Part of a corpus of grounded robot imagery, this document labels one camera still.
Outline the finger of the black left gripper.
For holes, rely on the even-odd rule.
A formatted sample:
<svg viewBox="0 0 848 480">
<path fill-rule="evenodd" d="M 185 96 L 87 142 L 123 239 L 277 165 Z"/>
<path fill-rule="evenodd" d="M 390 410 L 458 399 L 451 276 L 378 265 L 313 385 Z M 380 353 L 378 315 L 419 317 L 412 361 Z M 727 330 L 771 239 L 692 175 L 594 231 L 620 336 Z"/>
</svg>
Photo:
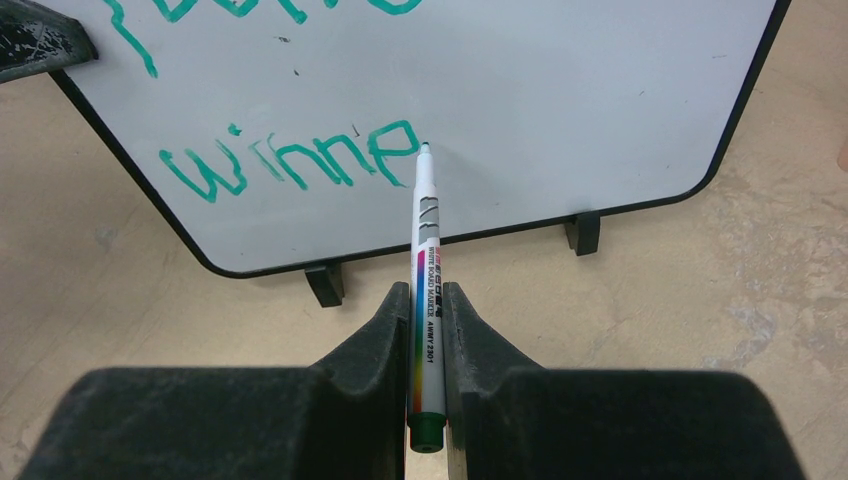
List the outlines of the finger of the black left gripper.
<svg viewBox="0 0 848 480">
<path fill-rule="evenodd" d="M 1 81 L 11 82 L 94 61 L 83 25 L 39 3 L 1 0 Z"/>
</svg>

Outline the green whiteboard marker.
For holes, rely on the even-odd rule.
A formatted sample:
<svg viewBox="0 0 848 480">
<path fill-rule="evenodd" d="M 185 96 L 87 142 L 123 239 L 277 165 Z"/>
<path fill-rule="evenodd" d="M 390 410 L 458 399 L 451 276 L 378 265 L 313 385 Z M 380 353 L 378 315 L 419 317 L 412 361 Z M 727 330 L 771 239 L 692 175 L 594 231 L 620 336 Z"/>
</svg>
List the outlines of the green whiteboard marker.
<svg viewBox="0 0 848 480">
<path fill-rule="evenodd" d="M 435 163 L 427 142 L 416 158 L 410 283 L 407 425 L 410 448 L 431 454 L 444 447 L 447 424 L 442 339 L 442 268 Z"/>
</svg>

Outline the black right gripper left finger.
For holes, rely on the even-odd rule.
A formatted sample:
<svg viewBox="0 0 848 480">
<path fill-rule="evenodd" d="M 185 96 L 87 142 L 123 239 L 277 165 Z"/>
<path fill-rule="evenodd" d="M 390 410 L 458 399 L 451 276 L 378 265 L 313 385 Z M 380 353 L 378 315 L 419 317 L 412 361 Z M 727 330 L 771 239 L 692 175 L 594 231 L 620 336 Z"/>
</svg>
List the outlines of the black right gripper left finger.
<svg viewBox="0 0 848 480">
<path fill-rule="evenodd" d="M 410 288 L 306 367 L 126 367 L 66 392 L 24 479 L 400 479 Z"/>
</svg>

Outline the white whiteboard black frame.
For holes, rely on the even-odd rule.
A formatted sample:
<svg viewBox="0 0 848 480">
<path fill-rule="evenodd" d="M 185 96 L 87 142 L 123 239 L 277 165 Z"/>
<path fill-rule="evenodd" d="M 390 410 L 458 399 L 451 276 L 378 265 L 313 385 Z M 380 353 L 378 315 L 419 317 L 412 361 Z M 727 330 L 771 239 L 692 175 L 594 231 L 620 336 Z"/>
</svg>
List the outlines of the white whiteboard black frame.
<svg viewBox="0 0 848 480">
<path fill-rule="evenodd" d="M 54 1 L 57 83 L 198 261 L 405 251 L 415 158 L 456 242 L 681 201 L 715 175 L 785 1 Z"/>
</svg>

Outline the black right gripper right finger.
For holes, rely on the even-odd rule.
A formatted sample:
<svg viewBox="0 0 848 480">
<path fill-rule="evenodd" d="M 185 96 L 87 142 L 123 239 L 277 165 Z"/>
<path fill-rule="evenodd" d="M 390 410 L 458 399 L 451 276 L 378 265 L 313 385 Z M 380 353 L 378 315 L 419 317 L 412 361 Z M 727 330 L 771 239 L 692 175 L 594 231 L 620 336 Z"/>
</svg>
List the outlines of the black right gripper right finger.
<svg viewBox="0 0 848 480">
<path fill-rule="evenodd" d="M 444 287 L 453 479 L 800 479 L 767 397 L 703 370 L 549 369 Z"/>
</svg>

